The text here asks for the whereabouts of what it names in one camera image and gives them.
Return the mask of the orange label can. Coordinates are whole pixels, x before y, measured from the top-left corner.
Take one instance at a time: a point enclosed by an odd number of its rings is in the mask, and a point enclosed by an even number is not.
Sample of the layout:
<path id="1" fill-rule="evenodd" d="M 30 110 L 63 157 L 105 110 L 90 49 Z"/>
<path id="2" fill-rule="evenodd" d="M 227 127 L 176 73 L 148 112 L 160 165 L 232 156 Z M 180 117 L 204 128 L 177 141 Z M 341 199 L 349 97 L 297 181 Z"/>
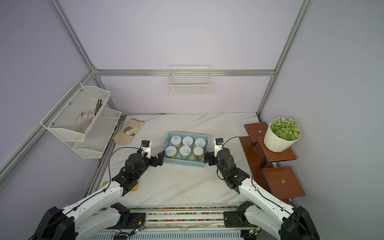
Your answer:
<path id="1" fill-rule="evenodd" d="M 167 158 L 175 159 L 178 155 L 178 149 L 175 146 L 168 146 L 165 149 L 165 155 Z"/>

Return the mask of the upside-down orange can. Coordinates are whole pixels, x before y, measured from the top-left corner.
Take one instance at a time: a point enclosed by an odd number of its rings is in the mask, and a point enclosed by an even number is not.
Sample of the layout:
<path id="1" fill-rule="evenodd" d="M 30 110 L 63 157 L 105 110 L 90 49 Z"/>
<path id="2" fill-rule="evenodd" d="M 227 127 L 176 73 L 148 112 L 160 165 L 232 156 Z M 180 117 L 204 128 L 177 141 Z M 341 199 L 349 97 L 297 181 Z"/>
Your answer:
<path id="1" fill-rule="evenodd" d="M 204 148 L 199 146 L 194 147 L 193 154 L 196 161 L 201 161 L 204 157 Z"/>

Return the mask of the yellow label can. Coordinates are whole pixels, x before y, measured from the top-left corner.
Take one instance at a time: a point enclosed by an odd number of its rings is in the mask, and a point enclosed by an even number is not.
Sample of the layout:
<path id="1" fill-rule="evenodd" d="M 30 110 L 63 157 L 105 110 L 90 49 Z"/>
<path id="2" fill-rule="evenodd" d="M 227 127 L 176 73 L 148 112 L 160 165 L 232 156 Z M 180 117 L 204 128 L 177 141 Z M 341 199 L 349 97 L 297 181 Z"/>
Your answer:
<path id="1" fill-rule="evenodd" d="M 197 138 L 195 139 L 195 146 L 205 148 L 207 145 L 207 141 L 204 138 Z"/>

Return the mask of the pink label can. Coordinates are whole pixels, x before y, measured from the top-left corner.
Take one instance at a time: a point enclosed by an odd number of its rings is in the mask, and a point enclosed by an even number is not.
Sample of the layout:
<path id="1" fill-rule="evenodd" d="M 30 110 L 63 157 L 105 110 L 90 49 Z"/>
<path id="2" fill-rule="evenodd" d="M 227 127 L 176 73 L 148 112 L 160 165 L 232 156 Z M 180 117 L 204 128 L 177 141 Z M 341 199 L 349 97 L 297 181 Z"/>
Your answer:
<path id="1" fill-rule="evenodd" d="M 182 144 L 184 146 L 188 146 L 190 148 L 193 148 L 194 147 L 194 139 L 190 136 L 186 136 L 182 139 Z"/>
<path id="2" fill-rule="evenodd" d="M 170 143 L 171 143 L 172 146 L 174 146 L 175 148 L 179 149 L 183 145 L 182 140 L 183 140 L 183 138 L 181 138 L 178 135 L 175 135 L 175 136 L 172 136 L 170 138 Z"/>

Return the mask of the light blue plastic basket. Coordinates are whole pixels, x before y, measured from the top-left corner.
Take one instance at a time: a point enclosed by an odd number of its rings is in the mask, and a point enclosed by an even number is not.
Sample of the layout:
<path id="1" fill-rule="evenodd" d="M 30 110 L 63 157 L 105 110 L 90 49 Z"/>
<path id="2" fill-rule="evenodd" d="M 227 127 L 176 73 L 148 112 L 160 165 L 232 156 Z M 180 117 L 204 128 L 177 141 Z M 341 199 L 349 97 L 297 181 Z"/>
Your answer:
<path id="1" fill-rule="evenodd" d="M 204 168 L 204 154 L 210 137 L 207 135 L 168 132 L 164 144 L 164 162 L 168 164 Z"/>

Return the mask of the green label can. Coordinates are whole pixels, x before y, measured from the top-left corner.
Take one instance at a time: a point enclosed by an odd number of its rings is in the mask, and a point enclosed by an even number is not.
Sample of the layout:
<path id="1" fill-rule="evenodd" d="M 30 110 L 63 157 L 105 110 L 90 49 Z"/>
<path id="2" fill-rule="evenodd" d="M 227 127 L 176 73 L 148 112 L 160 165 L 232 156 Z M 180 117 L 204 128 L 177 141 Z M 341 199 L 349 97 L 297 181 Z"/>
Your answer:
<path id="1" fill-rule="evenodd" d="M 188 146 L 182 146 L 179 149 L 180 157 L 183 160 L 189 160 L 192 154 L 192 150 Z"/>

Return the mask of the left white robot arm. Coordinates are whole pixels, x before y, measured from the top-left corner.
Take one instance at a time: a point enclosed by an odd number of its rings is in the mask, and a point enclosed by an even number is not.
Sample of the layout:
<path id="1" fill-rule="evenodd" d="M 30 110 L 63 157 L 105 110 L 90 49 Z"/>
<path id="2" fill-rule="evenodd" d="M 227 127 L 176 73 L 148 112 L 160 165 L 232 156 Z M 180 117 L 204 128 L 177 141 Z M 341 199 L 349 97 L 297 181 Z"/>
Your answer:
<path id="1" fill-rule="evenodd" d="M 109 183 L 88 197 L 62 209 L 52 207 L 40 221 L 32 240 L 85 240 L 127 219 L 130 210 L 117 200 L 130 192 L 149 167 L 162 166 L 165 152 L 156 157 L 138 149 Z"/>

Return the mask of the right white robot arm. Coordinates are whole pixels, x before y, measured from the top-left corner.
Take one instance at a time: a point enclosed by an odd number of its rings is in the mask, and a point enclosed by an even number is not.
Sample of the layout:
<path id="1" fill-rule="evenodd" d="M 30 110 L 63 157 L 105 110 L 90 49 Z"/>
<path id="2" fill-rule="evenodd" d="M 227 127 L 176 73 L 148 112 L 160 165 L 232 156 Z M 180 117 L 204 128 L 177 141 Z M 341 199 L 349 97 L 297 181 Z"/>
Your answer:
<path id="1" fill-rule="evenodd" d="M 279 200 L 238 168 L 230 150 L 205 153 L 204 161 L 217 167 L 223 181 L 248 200 L 237 208 L 237 218 L 257 226 L 277 240 L 319 240 L 320 236 L 308 211 Z"/>

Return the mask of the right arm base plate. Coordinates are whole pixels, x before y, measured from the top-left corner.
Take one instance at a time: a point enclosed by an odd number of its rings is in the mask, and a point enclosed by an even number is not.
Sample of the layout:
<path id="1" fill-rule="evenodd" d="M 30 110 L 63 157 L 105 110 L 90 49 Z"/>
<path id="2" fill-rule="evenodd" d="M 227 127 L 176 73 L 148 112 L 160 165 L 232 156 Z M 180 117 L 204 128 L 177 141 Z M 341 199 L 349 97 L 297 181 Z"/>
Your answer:
<path id="1" fill-rule="evenodd" d="M 223 212 L 224 225 L 226 228 L 251 227 L 243 213 L 238 212 Z"/>

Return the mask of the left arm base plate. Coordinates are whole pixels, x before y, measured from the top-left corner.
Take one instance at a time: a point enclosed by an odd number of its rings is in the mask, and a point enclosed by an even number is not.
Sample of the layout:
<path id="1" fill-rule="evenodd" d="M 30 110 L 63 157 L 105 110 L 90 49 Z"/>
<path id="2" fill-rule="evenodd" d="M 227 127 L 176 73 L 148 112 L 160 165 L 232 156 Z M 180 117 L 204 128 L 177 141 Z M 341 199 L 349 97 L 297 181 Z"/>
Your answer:
<path id="1" fill-rule="evenodd" d="M 145 220 L 146 213 L 125 213 L 120 217 L 118 223 L 113 226 L 113 228 L 120 230 L 135 230 L 143 226 Z"/>

